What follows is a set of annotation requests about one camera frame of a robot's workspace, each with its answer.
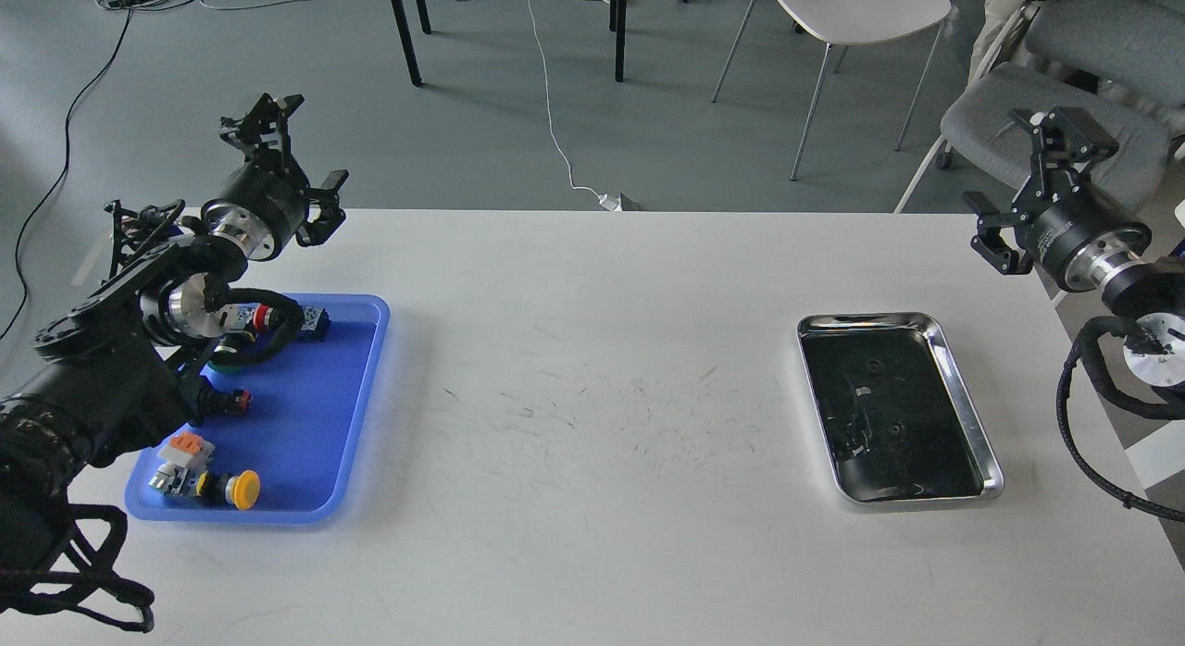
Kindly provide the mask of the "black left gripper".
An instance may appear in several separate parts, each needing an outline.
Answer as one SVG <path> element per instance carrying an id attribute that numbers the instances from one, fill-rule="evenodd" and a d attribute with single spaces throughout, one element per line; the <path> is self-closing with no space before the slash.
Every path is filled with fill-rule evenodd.
<path id="1" fill-rule="evenodd" d="M 263 92 L 244 119 L 220 119 L 220 140 L 241 151 L 245 164 L 203 204 L 201 220 L 211 234 L 237 242 L 250 261 L 278 257 L 293 236 L 301 248 L 322 245 L 346 219 L 340 190 L 348 170 L 332 170 L 309 190 L 308 178 L 296 172 L 288 119 L 303 102 L 299 92 L 280 100 Z M 309 203 L 318 215 L 307 218 Z"/>

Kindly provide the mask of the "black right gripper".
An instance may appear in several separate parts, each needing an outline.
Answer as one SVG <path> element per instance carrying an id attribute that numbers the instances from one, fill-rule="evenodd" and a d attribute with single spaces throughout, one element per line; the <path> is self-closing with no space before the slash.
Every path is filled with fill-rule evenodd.
<path id="1" fill-rule="evenodd" d="M 1003 275 L 1026 275 L 1035 261 L 1063 292 L 1093 292 L 1101 283 L 1093 262 L 1123 251 L 1141 256 L 1152 239 L 1149 228 L 1127 207 L 1088 188 L 1093 166 L 1114 156 L 1120 143 L 1083 107 L 1016 107 L 1010 119 L 1029 133 L 1031 173 L 1017 196 L 1017 211 L 998 211 L 980 192 L 962 194 L 976 216 L 971 245 Z M 1003 238 L 1003 229 L 1016 226 L 1025 251 Z"/>

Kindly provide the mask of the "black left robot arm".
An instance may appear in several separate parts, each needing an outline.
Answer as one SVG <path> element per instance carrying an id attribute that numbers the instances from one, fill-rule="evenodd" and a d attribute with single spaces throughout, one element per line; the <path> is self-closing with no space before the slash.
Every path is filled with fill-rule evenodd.
<path id="1" fill-rule="evenodd" d="M 342 225 L 347 170 L 321 187 L 292 154 L 288 120 L 300 94 L 220 119 L 243 153 L 198 216 L 184 202 L 140 211 L 107 204 L 113 258 L 97 292 L 36 334 L 45 367 L 4 399 L 4 609 L 84 614 L 127 632 L 154 625 L 147 587 L 115 573 L 127 517 L 70 503 L 87 467 L 168 439 L 210 414 L 246 410 L 245 391 L 218 391 L 206 365 L 257 365 L 305 328 L 305 308 L 268 289 L 241 288 L 254 261 L 290 241 L 321 245 Z"/>

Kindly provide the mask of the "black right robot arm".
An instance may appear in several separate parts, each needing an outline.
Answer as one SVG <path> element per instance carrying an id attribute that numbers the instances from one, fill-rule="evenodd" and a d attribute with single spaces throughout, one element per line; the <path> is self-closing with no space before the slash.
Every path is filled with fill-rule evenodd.
<path id="1" fill-rule="evenodd" d="M 1088 111 L 1016 109 L 1010 119 L 1031 140 L 1031 173 L 1006 211 L 982 193 L 965 193 L 978 217 L 971 244 L 1005 275 L 1040 267 L 1061 292 L 1100 292 L 1108 313 L 1089 318 L 1072 341 L 1055 389 L 1055 421 L 1072 459 L 1100 490 L 1126 509 L 1181 522 L 1180 510 L 1120 490 L 1093 469 L 1066 415 L 1080 365 L 1096 394 L 1117 409 L 1151 421 L 1181 418 L 1181 258 L 1144 261 L 1149 228 L 1093 183 L 1093 166 L 1120 147 Z"/>

